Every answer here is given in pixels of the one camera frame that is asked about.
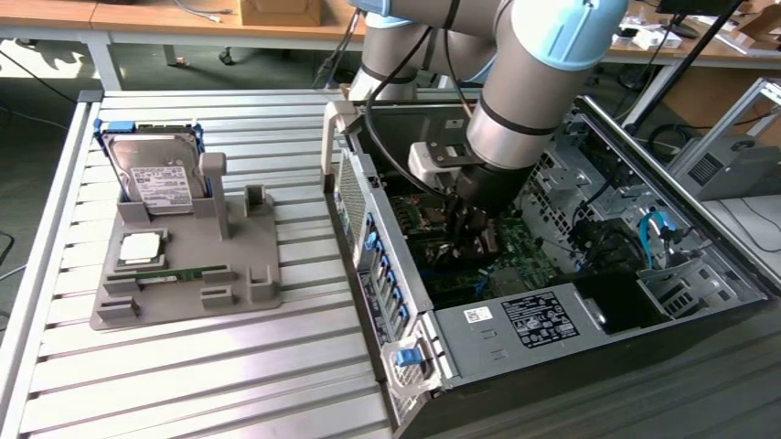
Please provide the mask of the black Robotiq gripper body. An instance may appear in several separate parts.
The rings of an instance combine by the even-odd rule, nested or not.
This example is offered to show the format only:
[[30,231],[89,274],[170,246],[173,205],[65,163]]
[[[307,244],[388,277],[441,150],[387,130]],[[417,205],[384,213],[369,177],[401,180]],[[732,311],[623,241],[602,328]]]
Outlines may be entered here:
[[531,172],[531,166],[519,169],[487,164],[465,166],[456,177],[456,196],[469,207],[497,216],[517,197]]

